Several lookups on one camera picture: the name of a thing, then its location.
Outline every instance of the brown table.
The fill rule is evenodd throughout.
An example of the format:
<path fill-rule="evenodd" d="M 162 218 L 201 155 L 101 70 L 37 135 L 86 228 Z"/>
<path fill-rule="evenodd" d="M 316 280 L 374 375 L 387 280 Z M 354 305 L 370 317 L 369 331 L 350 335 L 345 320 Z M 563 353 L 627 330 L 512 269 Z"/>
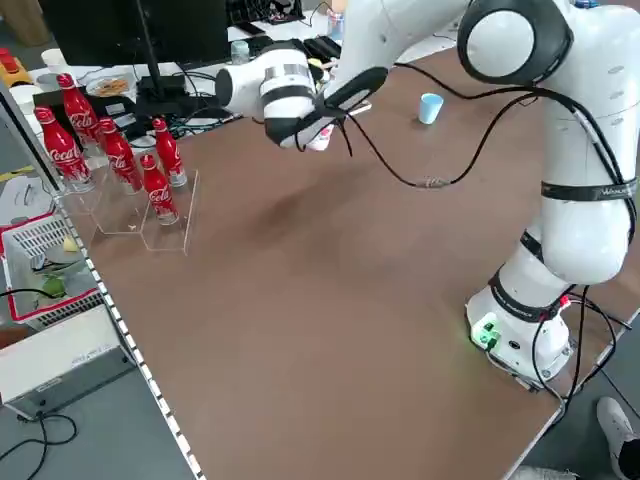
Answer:
<path fill-rule="evenodd" d="M 452 51 L 420 65 L 485 88 Z M 395 70 L 360 119 L 404 175 L 451 177 L 506 99 L 446 95 L 425 128 L 427 91 L 438 90 Z M 188 257 L 94 239 L 90 256 L 208 478 L 495 480 L 512 467 L 556 401 L 485 360 L 464 304 L 540 204 L 541 104 L 509 113 L 468 179 L 433 192 L 396 182 L 353 126 L 351 159 L 338 134 L 328 152 L 300 154 L 243 120 L 181 143 L 202 179 Z M 593 289 L 624 318 L 640 298 L 639 255 Z M 592 362 L 608 335 L 589 319 Z"/>

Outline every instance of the robotic arm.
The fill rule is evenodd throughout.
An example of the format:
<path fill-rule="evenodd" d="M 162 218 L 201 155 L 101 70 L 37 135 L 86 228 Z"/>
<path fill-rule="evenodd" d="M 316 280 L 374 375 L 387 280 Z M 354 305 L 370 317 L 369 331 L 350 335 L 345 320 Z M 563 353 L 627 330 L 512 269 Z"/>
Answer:
<path fill-rule="evenodd" d="M 468 2 L 351 1 L 338 74 L 322 92 L 304 53 L 276 43 L 248 64 L 221 70 L 216 95 L 234 113 L 264 118 L 267 136 L 281 147 L 304 146 L 334 121 L 326 107 L 349 110 L 373 94 L 407 48 L 460 17 Z"/>
<path fill-rule="evenodd" d="M 246 65 L 221 70 L 216 93 L 234 113 L 264 118 L 277 145 L 301 147 L 334 121 L 337 110 L 348 111 L 377 91 L 408 47 L 463 13 L 458 54 L 471 76 L 571 97 L 595 117 L 607 140 L 603 145 L 583 115 L 543 100 L 541 213 L 467 304 L 472 341 L 540 388 L 573 351 L 561 317 L 568 306 L 563 295 L 574 285 L 613 278 L 635 223 L 629 207 L 640 129 L 635 10 L 584 10 L 569 0 L 350 0 L 338 74 L 323 91 L 315 91 L 304 53 L 278 43 Z M 620 175 L 612 182 L 614 164 Z"/>

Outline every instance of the person's foot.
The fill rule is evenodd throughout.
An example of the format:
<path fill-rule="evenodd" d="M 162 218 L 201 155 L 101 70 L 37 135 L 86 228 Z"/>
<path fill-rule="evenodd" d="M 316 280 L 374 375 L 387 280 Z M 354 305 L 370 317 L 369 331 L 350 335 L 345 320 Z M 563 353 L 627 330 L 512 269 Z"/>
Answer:
<path fill-rule="evenodd" d="M 578 477 L 571 472 L 558 472 L 546 468 L 518 467 L 509 480 L 576 480 Z"/>
<path fill-rule="evenodd" d="M 614 473 L 622 480 L 629 480 L 620 470 L 620 452 L 626 442 L 638 438 L 633 433 L 631 423 L 620 404 L 610 397 L 603 397 L 598 401 L 598 422 L 609 443 L 611 465 Z"/>

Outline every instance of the coca-cola bottle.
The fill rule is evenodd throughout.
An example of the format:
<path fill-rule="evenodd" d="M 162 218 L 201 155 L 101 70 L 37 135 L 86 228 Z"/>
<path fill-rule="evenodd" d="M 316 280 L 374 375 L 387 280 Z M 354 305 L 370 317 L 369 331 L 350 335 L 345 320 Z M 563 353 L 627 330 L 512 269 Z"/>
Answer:
<path fill-rule="evenodd" d="M 78 193 L 92 190 L 91 170 L 71 134 L 60 126 L 51 109 L 36 107 L 33 113 L 42 125 L 44 146 L 69 186 Z"/>
<path fill-rule="evenodd" d="M 116 174 L 127 195 L 138 193 L 142 189 L 142 179 L 133 160 L 131 147 L 122 138 L 112 119 L 101 118 L 98 123 L 104 136 L 104 151 L 109 159 L 111 170 Z"/>
<path fill-rule="evenodd" d="M 187 183 L 187 174 L 182 166 L 178 144 L 169 133 L 167 124 L 162 118 L 154 118 L 151 123 L 156 131 L 156 151 L 162 160 L 164 173 L 169 177 L 173 187 L 181 187 Z"/>
<path fill-rule="evenodd" d="M 171 225 L 178 220 L 178 210 L 173 203 L 171 187 L 164 174 L 158 170 L 153 155 L 143 155 L 140 165 L 144 170 L 144 189 L 149 194 L 149 202 L 156 212 L 160 225 Z"/>
<path fill-rule="evenodd" d="M 69 117 L 71 126 L 75 130 L 85 154 L 99 155 L 99 145 L 102 143 L 98 117 L 91 104 L 73 82 L 73 77 L 68 73 L 56 77 L 58 85 L 62 89 L 64 110 Z"/>

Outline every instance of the white cup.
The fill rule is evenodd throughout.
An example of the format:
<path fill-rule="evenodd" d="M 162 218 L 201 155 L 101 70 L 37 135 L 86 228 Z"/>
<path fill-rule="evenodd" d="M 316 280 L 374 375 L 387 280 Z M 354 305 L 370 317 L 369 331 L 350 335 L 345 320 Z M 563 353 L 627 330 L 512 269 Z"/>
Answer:
<path fill-rule="evenodd" d="M 33 96 L 36 93 L 42 93 L 42 89 L 35 85 L 18 85 L 17 87 L 11 87 L 9 92 L 11 92 L 22 113 L 24 115 L 32 115 L 35 108 Z"/>
<path fill-rule="evenodd" d="M 444 99 L 435 93 L 425 93 L 420 97 L 420 113 L 418 118 L 425 125 L 431 125 L 436 121 L 438 113 L 442 108 Z"/>
<path fill-rule="evenodd" d="M 69 71 L 69 65 L 59 48 L 50 48 L 40 55 L 44 64 L 51 70 L 51 73 L 61 74 Z"/>

